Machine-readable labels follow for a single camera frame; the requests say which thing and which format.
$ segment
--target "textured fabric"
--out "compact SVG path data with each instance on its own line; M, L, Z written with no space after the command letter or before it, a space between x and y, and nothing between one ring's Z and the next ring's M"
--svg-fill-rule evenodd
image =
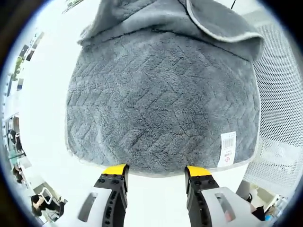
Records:
M221 134L231 131L234 163L253 156L260 101L251 61L263 39L230 9L102 0L79 43L67 97L68 142L79 158L156 174L216 168Z

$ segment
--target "white table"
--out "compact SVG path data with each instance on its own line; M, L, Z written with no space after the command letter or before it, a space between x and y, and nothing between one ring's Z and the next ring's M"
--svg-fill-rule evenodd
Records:
M69 202L88 191L103 169L73 157L65 145L65 105L69 80L80 53L81 30L93 20L99 0L85 0L52 26L25 69L20 106L22 145L45 181ZM214 173L234 192L247 165ZM147 178L129 175L125 226L190 226L184 176Z

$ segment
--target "barcode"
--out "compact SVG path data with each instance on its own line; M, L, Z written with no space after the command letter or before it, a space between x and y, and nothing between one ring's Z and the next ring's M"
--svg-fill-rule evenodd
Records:
M233 138L223 140L223 149L233 147Z

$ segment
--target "person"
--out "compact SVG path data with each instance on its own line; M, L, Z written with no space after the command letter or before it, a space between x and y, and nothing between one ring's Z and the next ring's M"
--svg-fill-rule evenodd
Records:
M22 183L24 181L23 176L21 175L22 169L14 166L12 169L13 175L16 177L18 183Z
M252 195L250 193L250 183L242 180L240 183L238 190L236 192L242 199L246 200L247 202L251 203ZM250 204L251 213L261 221L265 221L265 211L264 207L257 207L255 208L252 204Z
M15 130L10 130L9 138L12 141L12 143L16 146L17 151L24 153L24 150L22 148L21 141L20 141L20 134L16 133Z
M48 201L50 200L49 196L46 196L45 199ZM63 207L64 203L60 202L60 205L56 204L54 201L51 201L50 204L47 204L44 200L44 198L41 195L33 195L31 197L32 202L32 212L35 216L41 216L43 210L54 210L58 213L59 216L63 214Z

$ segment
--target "sticker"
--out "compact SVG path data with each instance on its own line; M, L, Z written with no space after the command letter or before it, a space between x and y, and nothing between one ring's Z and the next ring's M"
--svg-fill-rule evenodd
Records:
M221 134L221 155L217 167L230 166L236 156L236 132Z

